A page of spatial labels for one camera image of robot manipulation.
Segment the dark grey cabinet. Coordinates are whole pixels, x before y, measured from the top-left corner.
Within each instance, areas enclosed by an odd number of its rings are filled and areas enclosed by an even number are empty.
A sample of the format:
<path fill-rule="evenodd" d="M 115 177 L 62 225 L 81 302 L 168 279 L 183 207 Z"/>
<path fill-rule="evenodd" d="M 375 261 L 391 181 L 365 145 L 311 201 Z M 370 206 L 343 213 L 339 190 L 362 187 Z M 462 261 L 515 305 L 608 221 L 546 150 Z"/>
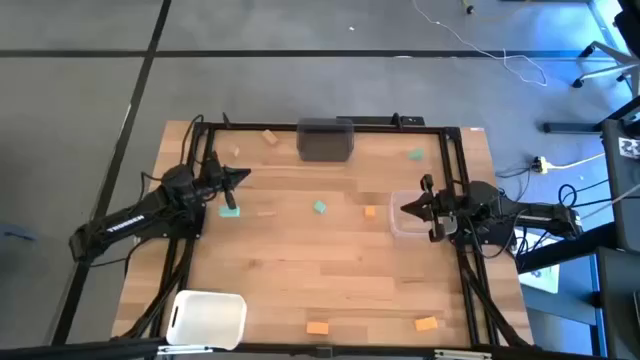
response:
<path fill-rule="evenodd" d="M 608 357 L 640 360 L 640 255 L 599 248 L 596 259 Z"/>

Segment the black aluminium table frame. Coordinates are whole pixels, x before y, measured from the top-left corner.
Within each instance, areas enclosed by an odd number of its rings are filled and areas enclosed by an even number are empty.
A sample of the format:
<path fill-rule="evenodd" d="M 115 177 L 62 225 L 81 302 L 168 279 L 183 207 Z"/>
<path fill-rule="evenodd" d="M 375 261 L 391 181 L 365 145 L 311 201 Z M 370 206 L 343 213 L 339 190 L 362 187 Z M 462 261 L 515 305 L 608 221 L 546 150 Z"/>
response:
<path fill-rule="evenodd" d="M 270 145 L 262 132 L 278 138 Z M 186 287 L 243 296 L 247 319 L 241 348 L 250 352 L 337 357 L 411 354 L 471 348 L 488 339 L 482 306 L 466 302 L 457 254 L 447 242 L 396 239 L 390 231 L 393 192 L 419 191 L 431 174 L 437 188 L 466 179 L 493 181 L 482 130 L 374 126 L 357 130 L 345 163 L 309 163 L 297 153 L 290 124 L 215 124 L 201 136 L 223 163 L 248 167 L 235 197 L 241 214 L 207 209 Z M 240 147 L 238 157 L 232 149 Z M 408 159 L 416 148 L 421 161 Z M 313 209 L 326 204 L 324 214 Z M 366 217 L 366 206 L 376 208 Z M 273 211 L 271 217 L 258 212 Z M 438 328 L 417 332 L 434 316 Z M 329 335 L 306 323 L 327 322 Z"/>

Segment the office chair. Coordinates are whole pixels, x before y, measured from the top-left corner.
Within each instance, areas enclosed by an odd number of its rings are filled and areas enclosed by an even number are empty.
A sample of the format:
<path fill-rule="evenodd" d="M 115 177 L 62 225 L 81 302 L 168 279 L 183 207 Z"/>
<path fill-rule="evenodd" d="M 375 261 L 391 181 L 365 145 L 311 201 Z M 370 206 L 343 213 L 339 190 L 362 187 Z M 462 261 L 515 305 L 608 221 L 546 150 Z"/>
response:
<path fill-rule="evenodd" d="M 589 57 L 600 50 L 616 61 L 616 65 L 601 70 L 583 73 L 572 83 L 573 88 L 581 88 L 587 79 L 604 77 L 618 73 L 618 82 L 629 79 L 632 97 L 640 96 L 640 0 L 616 0 L 621 11 L 614 17 L 613 24 L 620 32 L 628 51 L 622 52 L 611 45 L 593 41 L 579 55 Z"/>

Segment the black mounting bar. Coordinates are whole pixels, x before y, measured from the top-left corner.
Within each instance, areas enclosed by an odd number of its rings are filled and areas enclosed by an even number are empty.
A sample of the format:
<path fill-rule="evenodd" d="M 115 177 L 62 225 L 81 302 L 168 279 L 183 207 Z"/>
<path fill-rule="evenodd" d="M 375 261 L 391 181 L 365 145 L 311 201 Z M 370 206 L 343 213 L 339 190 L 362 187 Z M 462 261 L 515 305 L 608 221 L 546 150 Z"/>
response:
<path fill-rule="evenodd" d="M 406 126 L 425 126 L 423 117 L 404 116 L 398 113 L 394 113 L 390 116 L 337 116 L 337 119 L 347 119 L 354 125 L 362 126 L 391 126 L 396 128 Z"/>

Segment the white plastic bin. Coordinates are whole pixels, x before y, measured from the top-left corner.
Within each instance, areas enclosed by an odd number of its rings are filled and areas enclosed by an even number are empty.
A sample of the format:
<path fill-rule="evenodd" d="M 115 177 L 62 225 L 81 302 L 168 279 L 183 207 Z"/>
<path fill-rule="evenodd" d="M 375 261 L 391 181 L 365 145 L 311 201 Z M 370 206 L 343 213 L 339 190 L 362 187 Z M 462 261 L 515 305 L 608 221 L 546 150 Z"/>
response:
<path fill-rule="evenodd" d="M 241 295 L 182 290 L 174 298 L 165 338 L 170 345 L 233 350 L 243 338 L 246 317 Z"/>

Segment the black cabinet with marker tag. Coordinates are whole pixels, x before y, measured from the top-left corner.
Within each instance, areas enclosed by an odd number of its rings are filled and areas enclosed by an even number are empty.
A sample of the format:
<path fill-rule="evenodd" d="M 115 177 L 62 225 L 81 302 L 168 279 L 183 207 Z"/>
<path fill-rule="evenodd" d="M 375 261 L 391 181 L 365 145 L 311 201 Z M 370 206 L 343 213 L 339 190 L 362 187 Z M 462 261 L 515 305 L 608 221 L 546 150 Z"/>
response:
<path fill-rule="evenodd" d="M 601 129 L 619 247 L 640 253 L 640 96 Z"/>

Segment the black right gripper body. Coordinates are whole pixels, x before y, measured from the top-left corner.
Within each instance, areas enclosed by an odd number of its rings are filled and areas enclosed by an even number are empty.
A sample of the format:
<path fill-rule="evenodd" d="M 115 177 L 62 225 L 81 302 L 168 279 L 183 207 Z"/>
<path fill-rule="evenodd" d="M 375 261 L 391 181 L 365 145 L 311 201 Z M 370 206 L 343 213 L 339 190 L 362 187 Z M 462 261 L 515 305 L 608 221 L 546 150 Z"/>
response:
<path fill-rule="evenodd" d="M 458 222 L 454 214 L 455 194 L 447 189 L 433 191 L 434 180 L 430 174 L 425 174 L 421 179 L 423 190 L 423 204 L 426 211 L 426 220 L 432 223 L 429 230 L 429 240 L 440 242 L 450 239 L 458 231 Z"/>

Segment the grey translucent plastic bin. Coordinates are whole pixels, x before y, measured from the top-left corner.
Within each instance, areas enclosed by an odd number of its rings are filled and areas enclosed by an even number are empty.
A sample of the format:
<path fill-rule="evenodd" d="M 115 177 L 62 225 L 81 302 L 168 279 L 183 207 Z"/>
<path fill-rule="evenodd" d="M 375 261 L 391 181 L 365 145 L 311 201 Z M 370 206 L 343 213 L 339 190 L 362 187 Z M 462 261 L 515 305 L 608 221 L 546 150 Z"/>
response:
<path fill-rule="evenodd" d="M 346 162 L 354 149 L 354 124 L 348 118 L 303 118 L 296 145 L 306 162 Z"/>

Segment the silver metal bracket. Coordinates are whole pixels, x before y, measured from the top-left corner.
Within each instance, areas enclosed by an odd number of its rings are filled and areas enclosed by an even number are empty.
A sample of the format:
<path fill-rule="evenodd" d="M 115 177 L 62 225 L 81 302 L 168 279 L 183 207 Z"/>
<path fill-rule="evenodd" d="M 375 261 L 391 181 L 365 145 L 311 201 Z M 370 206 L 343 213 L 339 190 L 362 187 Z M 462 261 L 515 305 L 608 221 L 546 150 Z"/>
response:
<path fill-rule="evenodd" d="M 454 349 L 436 349 L 433 360 L 493 360 L 491 353 Z"/>
<path fill-rule="evenodd" d="M 205 345 L 163 345 L 157 349 L 157 356 L 175 356 L 212 353 L 213 347 Z"/>

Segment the white paper sheet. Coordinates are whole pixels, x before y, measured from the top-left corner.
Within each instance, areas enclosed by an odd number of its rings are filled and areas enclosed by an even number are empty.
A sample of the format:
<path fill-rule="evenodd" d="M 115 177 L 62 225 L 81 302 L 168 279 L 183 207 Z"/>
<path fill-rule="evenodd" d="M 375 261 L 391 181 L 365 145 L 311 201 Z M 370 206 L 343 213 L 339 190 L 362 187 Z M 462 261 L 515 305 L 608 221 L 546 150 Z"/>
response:
<path fill-rule="evenodd" d="M 554 244 L 555 239 L 546 235 L 541 242 L 541 234 L 533 232 L 524 233 L 521 229 L 515 230 L 516 236 L 516 249 L 513 254 L 517 253 L 520 249 L 523 253 L 532 250 L 533 248 L 539 249 L 543 246 Z M 560 266 L 553 265 L 546 268 L 541 268 L 527 273 L 518 275 L 518 279 L 521 285 L 525 285 L 537 290 L 541 290 L 550 294 L 557 294 L 559 290 L 559 278 L 560 278 Z"/>

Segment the clear plastic bin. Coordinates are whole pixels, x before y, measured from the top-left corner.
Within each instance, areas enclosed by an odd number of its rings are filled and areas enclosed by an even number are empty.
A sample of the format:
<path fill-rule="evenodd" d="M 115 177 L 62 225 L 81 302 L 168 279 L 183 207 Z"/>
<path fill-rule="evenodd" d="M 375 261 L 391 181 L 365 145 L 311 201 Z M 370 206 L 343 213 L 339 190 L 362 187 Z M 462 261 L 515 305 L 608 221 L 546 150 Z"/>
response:
<path fill-rule="evenodd" d="M 403 205 L 417 200 L 421 195 L 421 191 L 398 191 L 391 194 L 389 226 L 396 239 L 420 239 L 430 242 L 429 233 L 433 222 L 423 222 L 418 217 L 401 210 Z"/>

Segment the black floor bar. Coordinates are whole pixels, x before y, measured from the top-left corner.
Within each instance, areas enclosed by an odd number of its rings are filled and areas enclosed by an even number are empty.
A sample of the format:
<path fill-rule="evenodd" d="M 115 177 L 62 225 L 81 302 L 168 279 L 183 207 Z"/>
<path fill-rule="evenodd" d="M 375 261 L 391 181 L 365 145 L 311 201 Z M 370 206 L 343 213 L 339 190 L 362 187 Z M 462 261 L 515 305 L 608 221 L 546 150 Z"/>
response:
<path fill-rule="evenodd" d="M 600 123 L 546 122 L 542 130 L 548 134 L 596 134 L 602 132 Z"/>

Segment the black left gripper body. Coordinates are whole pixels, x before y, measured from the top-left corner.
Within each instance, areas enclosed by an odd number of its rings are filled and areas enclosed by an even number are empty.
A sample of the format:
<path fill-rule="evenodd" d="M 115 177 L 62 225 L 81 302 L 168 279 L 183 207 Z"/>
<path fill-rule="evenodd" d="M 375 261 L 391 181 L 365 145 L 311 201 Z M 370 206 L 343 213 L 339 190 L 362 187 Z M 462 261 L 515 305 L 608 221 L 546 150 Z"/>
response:
<path fill-rule="evenodd" d="M 236 208 L 237 204 L 232 194 L 234 189 L 227 189 L 225 186 L 225 174 L 223 171 L 226 165 L 222 165 L 215 151 L 211 152 L 202 162 L 200 176 L 204 179 L 212 194 L 223 193 L 226 204 L 229 208 Z"/>

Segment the black diagonal stand beam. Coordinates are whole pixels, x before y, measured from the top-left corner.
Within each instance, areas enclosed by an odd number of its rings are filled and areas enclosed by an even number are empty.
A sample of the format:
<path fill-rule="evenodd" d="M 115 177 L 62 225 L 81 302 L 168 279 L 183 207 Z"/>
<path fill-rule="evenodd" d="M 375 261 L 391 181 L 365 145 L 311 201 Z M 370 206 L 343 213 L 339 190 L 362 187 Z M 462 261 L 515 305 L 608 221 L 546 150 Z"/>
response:
<path fill-rule="evenodd" d="M 518 273 L 528 273 L 594 253 L 599 247 L 616 249 L 614 222 L 582 233 L 577 240 L 562 240 L 518 257 Z"/>

